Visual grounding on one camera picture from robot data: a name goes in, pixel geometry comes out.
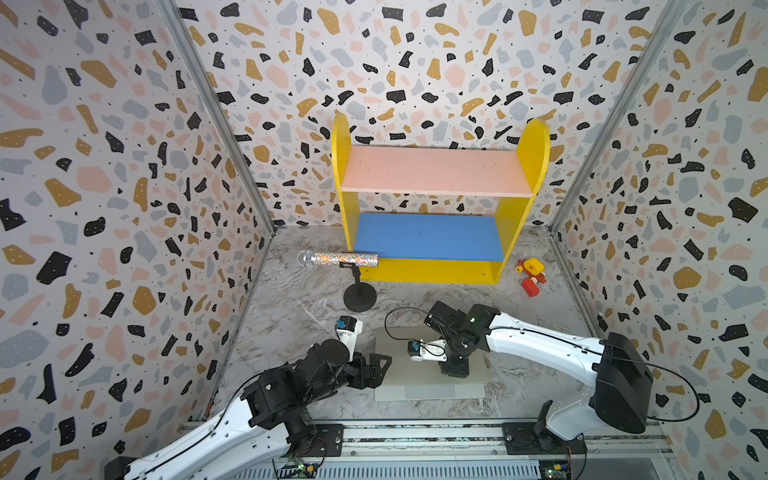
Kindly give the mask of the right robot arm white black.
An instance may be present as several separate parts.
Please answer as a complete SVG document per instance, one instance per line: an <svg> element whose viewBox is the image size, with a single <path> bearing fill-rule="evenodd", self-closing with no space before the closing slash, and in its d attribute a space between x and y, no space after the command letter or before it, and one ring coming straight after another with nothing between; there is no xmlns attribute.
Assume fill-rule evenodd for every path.
<svg viewBox="0 0 768 480"><path fill-rule="evenodd" d="M470 356L482 350L521 357L581 383L573 395L545 401L531 427L508 435L514 449L555 452L603 427L642 434L653 419L649 407L655 367L624 335L599 339L566 334L482 304L462 312L436 302L424 323L437 340L411 340L408 354L414 361L438 363L447 376L467 377Z"/></svg>

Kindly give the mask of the silver laptop computer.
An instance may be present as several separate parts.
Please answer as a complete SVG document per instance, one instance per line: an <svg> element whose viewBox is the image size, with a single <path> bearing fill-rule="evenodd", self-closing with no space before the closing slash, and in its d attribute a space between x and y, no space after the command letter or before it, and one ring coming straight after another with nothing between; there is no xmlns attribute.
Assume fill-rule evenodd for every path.
<svg viewBox="0 0 768 480"><path fill-rule="evenodd" d="M392 339L384 328L376 330L375 353L392 358L382 384L375 389L378 402L480 399L490 381L483 356L469 358L466 378L449 377L436 361L412 360L407 342Z"/></svg>

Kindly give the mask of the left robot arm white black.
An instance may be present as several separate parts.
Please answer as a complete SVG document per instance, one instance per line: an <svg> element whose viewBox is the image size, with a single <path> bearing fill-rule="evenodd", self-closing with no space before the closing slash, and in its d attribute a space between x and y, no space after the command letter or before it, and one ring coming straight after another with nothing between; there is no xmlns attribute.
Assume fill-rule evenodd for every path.
<svg viewBox="0 0 768 480"><path fill-rule="evenodd" d="M262 461L306 453L317 435L308 406L343 387L379 387L391 364L387 355L351 354L337 339L315 344L304 358L249 379L221 413L168 446L110 461L104 477L224 479Z"/></svg>

